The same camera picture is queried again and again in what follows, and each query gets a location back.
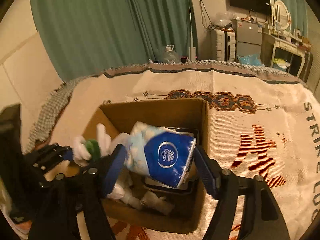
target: screw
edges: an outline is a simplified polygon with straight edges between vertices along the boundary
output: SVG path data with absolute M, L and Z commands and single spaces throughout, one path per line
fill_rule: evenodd
M 96 173 L 98 172 L 98 169 L 97 169 L 97 168 L 90 168 L 90 169 L 88 170 L 88 172 L 89 172 L 90 174 L 96 174 Z
M 56 179 L 57 180 L 61 180 L 61 179 L 63 179 L 64 178 L 64 174 L 63 173 L 58 173 L 57 175 L 56 175 Z
M 222 172 L 222 174 L 224 174 L 224 175 L 230 175 L 230 174 L 231 174 L 231 171 L 228 170 L 228 169 L 223 169 L 221 172 Z
M 263 181 L 263 177 L 262 177 L 261 175 L 257 175 L 257 176 L 256 176 L 256 180 L 257 180 L 257 181 Z

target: black stripe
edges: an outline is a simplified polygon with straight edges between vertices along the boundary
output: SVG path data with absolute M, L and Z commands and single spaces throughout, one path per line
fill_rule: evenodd
M 107 78 L 113 78 L 113 77 L 117 77 L 117 76 L 123 76 L 123 75 L 128 75 L 128 74 L 141 74 L 145 71 L 151 71 L 152 73 L 157 73 L 157 74 L 161 74 L 161 73 L 180 73 L 180 72 L 183 72 L 183 71 L 186 71 L 186 70 L 193 70 L 193 71 L 201 71 L 201 72 L 209 72 L 209 71 L 216 71 L 216 72 L 219 72 L 219 73 L 224 73 L 224 74 L 229 74 L 229 75 L 236 75 L 236 76 L 243 76 L 243 77 L 256 77 L 258 78 L 257 76 L 253 75 L 253 74 L 243 74 L 243 73 L 238 73 L 238 72 L 231 72 L 231 71 L 225 71 L 225 70 L 220 70 L 220 69 L 214 69 L 214 68 L 206 68 L 206 69 L 195 69 L 195 68 L 183 68 L 183 69 L 178 69 L 178 70 L 160 70 L 160 69 L 153 69 L 153 68 L 150 68 L 150 67 L 147 67 L 141 71 L 128 71 L 128 72 L 124 72 L 124 73 L 116 73 L 114 75 L 110 75 L 108 73 L 104 73 L 104 75 L 107 77 Z M 271 84 L 271 85 L 275 85 L 275 84 L 290 84 L 290 85 L 294 85 L 294 84 L 300 84 L 299 81 L 276 81 L 276 80 L 263 80 L 263 79 L 260 79 L 268 84 Z

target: vinda logo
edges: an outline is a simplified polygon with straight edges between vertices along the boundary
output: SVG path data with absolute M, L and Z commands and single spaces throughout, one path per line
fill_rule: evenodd
M 178 150 L 171 142 L 163 142 L 158 148 L 158 164 L 162 168 L 170 168 L 178 160 Z

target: red chinese character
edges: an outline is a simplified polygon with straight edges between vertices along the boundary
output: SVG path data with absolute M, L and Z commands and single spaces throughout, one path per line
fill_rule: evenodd
M 248 168 L 250 171 L 257 171 L 259 175 L 264 177 L 269 187 L 278 187 L 285 184 L 283 177 L 275 177 L 269 179 L 268 168 L 276 165 L 274 159 L 267 157 L 267 151 L 276 148 L 276 143 L 273 140 L 266 141 L 264 130 L 262 127 L 253 125 L 256 145 L 251 145 L 253 138 L 247 134 L 240 133 L 240 147 L 238 155 L 230 166 L 230 170 L 237 168 L 250 152 L 258 155 L 258 161 L 250 163 Z

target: green curtain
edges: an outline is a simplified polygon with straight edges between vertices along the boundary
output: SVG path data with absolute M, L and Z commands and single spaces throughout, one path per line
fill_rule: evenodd
M 179 55 L 188 55 L 191 0 L 30 3 L 46 51 L 64 81 L 98 74 L 103 69 L 157 60 L 158 51 L 166 44 L 174 44 Z M 194 43 L 195 29 L 193 24 Z
M 281 0 L 291 13 L 291 32 L 294 29 L 300 29 L 301 34 L 305 37 L 308 36 L 308 18 L 307 7 L 305 0 Z

